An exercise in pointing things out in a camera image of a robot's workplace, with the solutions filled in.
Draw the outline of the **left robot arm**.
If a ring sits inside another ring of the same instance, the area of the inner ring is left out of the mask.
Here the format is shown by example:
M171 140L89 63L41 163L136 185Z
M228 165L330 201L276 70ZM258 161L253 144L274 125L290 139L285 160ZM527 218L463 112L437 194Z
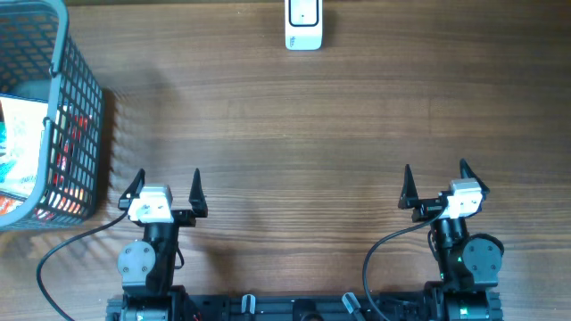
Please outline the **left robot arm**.
M168 185L148 185L140 169L118 202L130 221L144 229L143 238L126 245L118 257L122 297L110 300L108 320L201 320L196 304L182 285L174 285L174 272L184 257L178 235L182 227L194 227L208 216L200 171L193 175L186 210L172 208Z

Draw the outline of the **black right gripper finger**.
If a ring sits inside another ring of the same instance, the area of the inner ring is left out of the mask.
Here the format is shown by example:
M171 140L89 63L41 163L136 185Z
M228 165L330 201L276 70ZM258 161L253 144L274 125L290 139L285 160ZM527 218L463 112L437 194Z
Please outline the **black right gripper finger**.
M459 170L462 178L473 178L479 184L482 194L488 194L490 192L489 187L475 174L465 159L459 161Z
M409 164L404 167L403 185L398 208L401 210L415 209L419 206L418 191Z

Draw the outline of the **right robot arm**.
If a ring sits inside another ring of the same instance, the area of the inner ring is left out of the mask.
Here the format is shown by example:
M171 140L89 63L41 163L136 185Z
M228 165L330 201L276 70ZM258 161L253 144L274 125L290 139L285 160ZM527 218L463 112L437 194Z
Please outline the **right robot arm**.
M427 282L423 294L425 320L504 318L500 295L492 289L504 254L503 243L489 234L470 234L467 220L482 210L489 187L465 160L460 178L434 198L422 199L409 165L405 166L398 207L412 209L414 223L427 223L429 247L440 271L439 281Z

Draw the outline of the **white cream snack bag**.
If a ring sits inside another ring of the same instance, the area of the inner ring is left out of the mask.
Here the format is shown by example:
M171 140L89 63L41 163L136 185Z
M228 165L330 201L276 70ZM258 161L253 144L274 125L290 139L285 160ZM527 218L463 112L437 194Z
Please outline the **white cream snack bag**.
M1 193L28 198L37 181L48 104L1 95Z

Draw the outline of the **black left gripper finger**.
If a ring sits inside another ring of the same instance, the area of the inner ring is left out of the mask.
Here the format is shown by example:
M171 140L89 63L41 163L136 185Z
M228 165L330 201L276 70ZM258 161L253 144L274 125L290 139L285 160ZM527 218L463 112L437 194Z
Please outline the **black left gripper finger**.
M188 201L191 205L191 209L195 217L208 217L208 205L206 202L206 197L203 193L201 173L199 169L194 171L193 182L191 185Z
M119 198L118 209L128 210L131 203L139 197L139 194L142 191L144 185L145 185L145 171L143 169L140 169L137 172L131 184L128 186L128 188Z

